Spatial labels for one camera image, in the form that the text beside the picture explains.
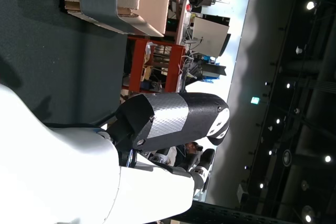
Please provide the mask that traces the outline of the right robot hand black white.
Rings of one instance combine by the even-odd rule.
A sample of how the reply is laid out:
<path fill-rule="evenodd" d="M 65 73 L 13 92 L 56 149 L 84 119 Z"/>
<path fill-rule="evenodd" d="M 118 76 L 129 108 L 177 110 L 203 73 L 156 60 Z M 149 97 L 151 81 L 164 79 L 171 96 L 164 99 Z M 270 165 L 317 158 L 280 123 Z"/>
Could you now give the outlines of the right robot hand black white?
<path fill-rule="evenodd" d="M 143 93 L 99 127 L 47 127 L 1 86 L 1 223 L 148 223 L 186 212 L 213 149 L 166 164 L 169 149 L 219 145 L 230 111 L 208 93 Z"/>

